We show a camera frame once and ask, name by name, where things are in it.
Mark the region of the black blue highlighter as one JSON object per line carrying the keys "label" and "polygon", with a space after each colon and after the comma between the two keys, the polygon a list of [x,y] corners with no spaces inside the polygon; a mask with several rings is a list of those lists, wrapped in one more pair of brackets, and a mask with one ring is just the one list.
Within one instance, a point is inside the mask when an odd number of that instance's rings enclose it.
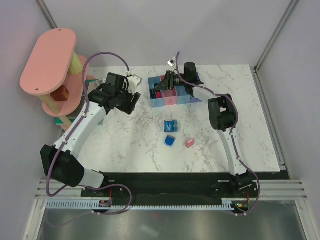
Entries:
{"label": "black blue highlighter", "polygon": [[151,89],[151,90],[150,90],[150,98],[151,98],[152,100],[157,98],[156,92],[155,92],[154,89]]}

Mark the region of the black pink highlighter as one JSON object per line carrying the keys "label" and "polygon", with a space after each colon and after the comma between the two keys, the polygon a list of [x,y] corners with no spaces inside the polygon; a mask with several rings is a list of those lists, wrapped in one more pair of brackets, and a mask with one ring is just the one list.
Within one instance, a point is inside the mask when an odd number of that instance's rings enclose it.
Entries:
{"label": "black pink highlighter", "polygon": [[156,98],[157,99],[161,99],[163,97],[161,91],[156,91],[155,93],[156,93]]}

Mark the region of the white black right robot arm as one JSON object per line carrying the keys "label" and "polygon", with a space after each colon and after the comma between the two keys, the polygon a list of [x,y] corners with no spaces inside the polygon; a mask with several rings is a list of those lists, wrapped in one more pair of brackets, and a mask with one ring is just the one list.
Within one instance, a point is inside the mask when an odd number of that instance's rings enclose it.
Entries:
{"label": "white black right robot arm", "polygon": [[239,113],[232,96],[214,93],[206,87],[200,80],[196,64],[193,62],[186,62],[183,65],[183,73],[179,71],[176,57],[169,60],[168,65],[172,69],[166,71],[154,90],[171,91],[180,87],[191,98],[207,104],[210,125],[219,134],[227,157],[230,175],[229,191],[235,197],[242,196],[253,184],[251,176],[253,172],[244,163],[240,151],[236,131]]}

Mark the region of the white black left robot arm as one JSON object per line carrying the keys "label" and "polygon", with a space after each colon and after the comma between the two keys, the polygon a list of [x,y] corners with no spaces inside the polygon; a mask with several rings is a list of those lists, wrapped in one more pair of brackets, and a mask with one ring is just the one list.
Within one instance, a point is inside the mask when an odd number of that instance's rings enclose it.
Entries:
{"label": "white black left robot arm", "polygon": [[88,94],[88,102],[65,134],[52,146],[40,151],[43,170],[49,179],[69,187],[91,187],[99,197],[106,196],[110,185],[104,175],[86,169],[79,161],[80,152],[96,126],[113,109],[131,115],[140,98],[137,92],[142,79],[137,75],[122,76],[109,73],[105,83]]}

